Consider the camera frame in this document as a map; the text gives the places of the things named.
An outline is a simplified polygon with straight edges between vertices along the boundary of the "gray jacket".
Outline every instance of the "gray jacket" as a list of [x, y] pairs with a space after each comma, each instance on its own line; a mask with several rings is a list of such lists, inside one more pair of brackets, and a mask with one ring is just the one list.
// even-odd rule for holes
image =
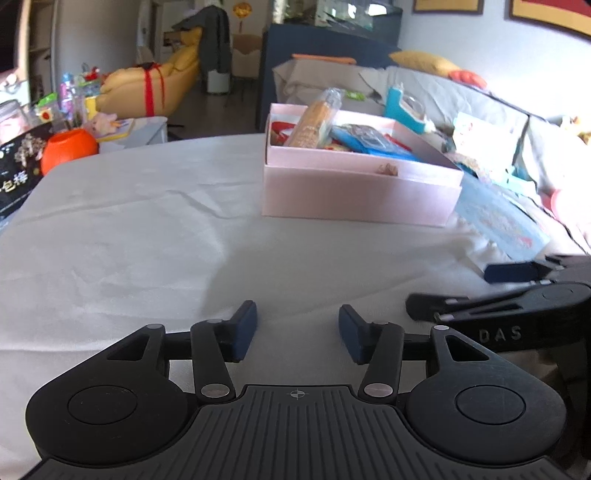
[[232, 50], [228, 14], [222, 8], [210, 5], [174, 25], [173, 30], [191, 30], [195, 27], [203, 28], [203, 36], [199, 42], [201, 71], [205, 74], [211, 70], [229, 73], [232, 67]]

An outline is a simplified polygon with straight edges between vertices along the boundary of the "orange container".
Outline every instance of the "orange container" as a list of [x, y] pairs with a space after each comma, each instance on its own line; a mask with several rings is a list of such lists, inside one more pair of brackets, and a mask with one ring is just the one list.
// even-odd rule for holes
[[43, 157], [41, 172], [43, 175], [61, 163], [90, 157], [99, 152], [99, 144], [95, 138], [83, 128], [56, 134], [49, 139]]

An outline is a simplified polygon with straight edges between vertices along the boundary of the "table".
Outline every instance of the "table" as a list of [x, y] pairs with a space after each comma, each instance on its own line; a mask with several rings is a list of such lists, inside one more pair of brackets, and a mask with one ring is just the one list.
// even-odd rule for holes
[[[148, 323], [188, 330], [252, 299], [258, 331], [229, 366], [238, 391], [356, 388], [365, 367], [340, 341], [343, 303], [426, 333], [405, 314], [410, 292], [493, 289], [478, 266], [506, 257], [455, 216], [446, 228], [262, 217], [263, 151], [263, 135], [139, 147], [60, 165], [33, 191], [0, 236], [2, 480], [38, 461], [31, 395]], [[534, 354], [519, 361], [543, 367]], [[423, 372], [406, 362], [400, 390]], [[190, 363], [171, 362], [171, 379], [191, 391]]]

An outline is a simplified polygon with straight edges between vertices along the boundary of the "yellow armchair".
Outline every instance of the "yellow armchair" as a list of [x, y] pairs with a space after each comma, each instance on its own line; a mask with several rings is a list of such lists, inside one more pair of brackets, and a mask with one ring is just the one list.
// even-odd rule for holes
[[[166, 63], [150, 71], [154, 97], [154, 115], [171, 116], [199, 75], [198, 46], [202, 29], [181, 33], [185, 45]], [[99, 112], [116, 113], [119, 118], [147, 115], [145, 104], [145, 71], [140, 67], [121, 69], [107, 77], [96, 99]]]

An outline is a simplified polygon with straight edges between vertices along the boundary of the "gray sofa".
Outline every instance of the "gray sofa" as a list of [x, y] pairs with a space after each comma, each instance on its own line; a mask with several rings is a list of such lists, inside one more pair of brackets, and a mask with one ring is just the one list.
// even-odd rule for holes
[[274, 69], [280, 103], [309, 105], [325, 88], [363, 93], [365, 101], [345, 99], [343, 109], [382, 115], [392, 85], [419, 100], [437, 127], [452, 126], [468, 113], [515, 134], [514, 161], [525, 168], [538, 191], [569, 188], [581, 173], [591, 174], [591, 148], [574, 135], [479, 90], [402, 67], [372, 69], [315, 60], [292, 60]]

